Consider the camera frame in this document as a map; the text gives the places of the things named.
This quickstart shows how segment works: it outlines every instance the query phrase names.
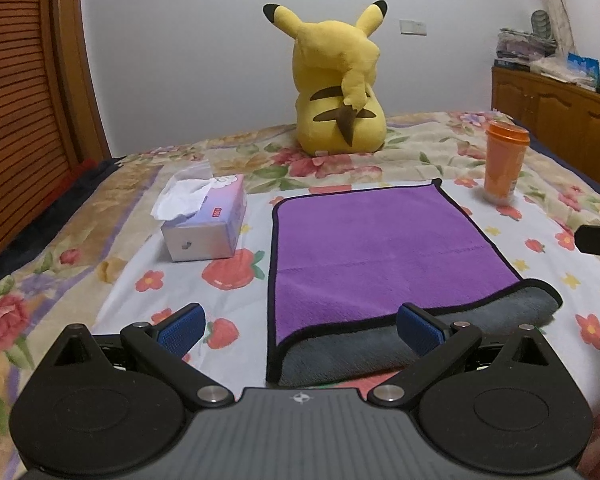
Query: tissue box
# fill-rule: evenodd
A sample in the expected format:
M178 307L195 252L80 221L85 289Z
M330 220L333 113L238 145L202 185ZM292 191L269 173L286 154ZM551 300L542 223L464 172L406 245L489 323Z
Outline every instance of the tissue box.
M162 236L173 261L233 256L246 205L242 175L216 178L197 213L162 224Z

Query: screw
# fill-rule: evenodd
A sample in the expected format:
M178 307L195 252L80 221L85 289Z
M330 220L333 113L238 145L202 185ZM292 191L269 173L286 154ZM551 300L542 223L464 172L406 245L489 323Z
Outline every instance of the screw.
M224 386L212 384L211 386L202 386L198 390L198 397L205 402L221 402L229 396L229 390Z
M374 388L374 395L387 402L398 400L404 397L404 390L396 384L380 384Z

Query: blue gripper pad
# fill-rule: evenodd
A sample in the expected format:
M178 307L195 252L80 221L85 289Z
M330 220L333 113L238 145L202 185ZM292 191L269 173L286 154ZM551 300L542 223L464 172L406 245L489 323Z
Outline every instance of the blue gripper pad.
M199 304L189 303L156 325L156 341L182 358L205 335L205 327L205 311Z
M395 318L398 336L420 357L445 342L445 334L407 306L398 309Z

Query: stack of books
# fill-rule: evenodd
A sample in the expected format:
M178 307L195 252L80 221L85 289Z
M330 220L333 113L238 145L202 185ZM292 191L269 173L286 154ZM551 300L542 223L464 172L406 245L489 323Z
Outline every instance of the stack of books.
M501 28L493 65L510 70L530 72L533 60L555 54L554 40L545 40L532 32Z

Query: orange cup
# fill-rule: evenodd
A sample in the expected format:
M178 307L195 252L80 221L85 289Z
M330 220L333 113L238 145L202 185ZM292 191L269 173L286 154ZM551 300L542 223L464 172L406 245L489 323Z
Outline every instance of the orange cup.
M509 204L529 145L529 132L515 124L491 121L487 126L484 191L498 205Z

